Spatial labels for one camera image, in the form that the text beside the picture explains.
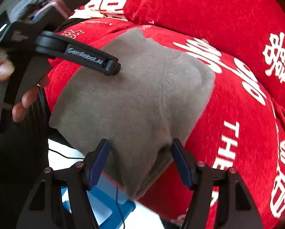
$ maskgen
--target white surface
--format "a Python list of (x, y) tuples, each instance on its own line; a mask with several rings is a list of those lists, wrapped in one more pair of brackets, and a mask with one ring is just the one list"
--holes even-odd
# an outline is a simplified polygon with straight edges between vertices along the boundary
[[(67, 157), (84, 157), (79, 151), (61, 145), (50, 139), (48, 140), (48, 144), (50, 149), (58, 151)], [(53, 170), (69, 168), (75, 162), (80, 161), (80, 159), (76, 160), (64, 158), (61, 155), (52, 151), (48, 152), (48, 159), (50, 167), (52, 167)], [(135, 204), (136, 209), (132, 213), (130, 213), (130, 215), (125, 220), (126, 229), (163, 229), (163, 225), (160, 221), (158, 214), (152, 212), (151, 210), (147, 209), (138, 202), (136, 202)]]
[(125, 229), (164, 229), (158, 214), (138, 202), (135, 204), (135, 210), (125, 220)]

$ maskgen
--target black handle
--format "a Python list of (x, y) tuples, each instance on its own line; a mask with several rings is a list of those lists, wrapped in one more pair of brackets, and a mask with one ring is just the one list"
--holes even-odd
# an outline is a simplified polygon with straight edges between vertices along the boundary
[(15, 71), (9, 81), (0, 83), (0, 133), (13, 123), (11, 110), (21, 101), (27, 90), (33, 87), (51, 66), (44, 56), (33, 56), (30, 52), (10, 52), (8, 58), (13, 62)]
[(206, 226), (213, 185), (212, 169), (205, 165), (196, 165), (200, 174), (199, 182), (194, 189), (194, 194), (181, 229), (204, 229)]
[(71, 166), (67, 171), (68, 197), (72, 215), (76, 228), (99, 229), (86, 189), (81, 182), (83, 172), (84, 165), (78, 167), (77, 164)]
[(239, 172), (226, 171), (226, 182), (219, 186), (214, 229), (263, 228), (257, 206)]
[(55, 220), (62, 213), (61, 187), (54, 184), (54, 171), (42, 172), (23, 206), (16, 229), (59, 229), (64, 221)]
[(36, 52), (78, 63), (85, 67), (116, 75), (120, 71), (118, 58), (50, 31), (43, 31), (36, 40)]

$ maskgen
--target gray handle grip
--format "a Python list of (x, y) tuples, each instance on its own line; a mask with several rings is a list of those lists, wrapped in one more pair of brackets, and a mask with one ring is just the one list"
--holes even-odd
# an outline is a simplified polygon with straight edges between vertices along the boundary
[(22, 100), (25, 92), (33, 87), (50, 70), (51, 65), (44, 56), (32, 57), (21, 80), (14, 104), (4, 103), (7, 87), (12, 85), (12, 83), (9, 81), (0, 82), (0, 133), (3, 133), (4, 128), (6, 128), (1, 126), (1, 123), (6, 123), (6, 120), (2, 121), (2, 110), (11, 110), (15, 104)]

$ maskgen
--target white chinese character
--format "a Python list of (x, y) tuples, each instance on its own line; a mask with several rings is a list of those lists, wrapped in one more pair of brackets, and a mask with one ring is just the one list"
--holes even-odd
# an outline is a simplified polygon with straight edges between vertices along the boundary
[(221, 74), (222, 68), (224, 67), (238, 77), (240, 77), (242, 81), (243, 88), (253, 97), (255, 98), (260, 104), (265, 106), (264, 98), (267, 98), (264, 92), (261, 90), (258, 81), (251, 70), (239, 59), (234, 58), (234, 63), (236, 65), (236, 69), (231, 68), (230, 66), (226, 65), (225, 63), (221, 62), (222, 54), (215, 49), (214, 47), (210, 46), (203, 40), (193, 38), (194, 40), (187, 40), (186, 45), (182, 45), (176, 42), (173, 42), (174, 45), (181, 47), (189, 52), (186, 52), (190, 56), (193, 56), (205, 64), (208, 65), (215, 73)]
[(280, 83), (285, 82), (285, 49), (282, 48), (284, 39), (284, 33), (280, 33), (280, 36), (276, 34), (270, 35), (271, 46), (265, 45), (265, 49), (262, 52), (265, 58), (265, 62), (268, 65), (272, 65), (265, 71), (265, 74), (270, 77), (275, 69), (275, 76), (278, 77)]
[(106, 17), (126, 20), (123, 12), (126, 1), (127, 0), (90, 0), (84, 8), (97, 10)]
[(280, 168), (281, 164), (285, 166), (285, 140), (280, 143), (279, 151), (280, 161), (277, 163), (278, 174), (274, 181), (270, 202), (271, 212), (276, 218), (280, 218), (282, 212), (285, 210), (285, 173), (283, 173), (285, 172), (285, 168)]
[(151, 25), (142, 25), (139, 29), (143, 31), (151, 27), (152, 27)]
[(61, 35), (65, 36), (65, 37), (67, 37), (67, 38), (70, 38), (70, 39), (75, 39), (76, 36), (78, 36), (78, 35), (80, 35), (80, 34), (82, 34), (82, 33), (84, 33), (84, 31), (82, 31), (82, 30), (77, 30), (77, 31), (74, 31), (74, 30), (66, 30), (66, 31), (64, 31), (63, 34), (61, 34)]

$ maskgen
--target red cushion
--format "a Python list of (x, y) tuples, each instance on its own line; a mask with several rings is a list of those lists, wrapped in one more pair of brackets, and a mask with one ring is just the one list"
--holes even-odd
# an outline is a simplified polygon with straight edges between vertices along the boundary
[[(62, 34), (74, 35), (76, 40), (101, 48), (133, 27), (131, 22), (121, 20), (91, 19)], [(152, 37), (161, 45), (186, 51), (216, 71), (210, 101), (185, 148), (197, 160), (203, 160), (211, 167), (226, 169), (234, 166), (238, 169), (252, 193), (265, 228), (272, 228), (285, 213), (285, 178), (279, 178), (285, 176), (285, 110), (256, 81), (249, 68), (233, 56), (197, 38), (156, 26), (138, 27), (146, 37)], [(55, 67), (50, 73), (51, 83), (46, 88), (51, 110), (78, 68), (78, 65), (60, 59), (52, 64)], [(161, 216), (180, 223), (191, 196), (192, 192), (181, 183), (173, 163), (140, 202)], [(213, 207), (207, 228), (214, 218)]]
[[(263, 54), (267, 45), (272, 46), (271, 34), (284, 34), (281, 48), (285, 50), (285, 14), (275, 0), (92, 0), (88, 7), (108, 17), (205, 38), (215, 48), (245, 62), (285, 107), (285, 51), (282, 59), (278, 53), (279, 59), (265, 61), (266, 52)], [(272, 64), (277, 65), (277, 71), (266, 75)]]

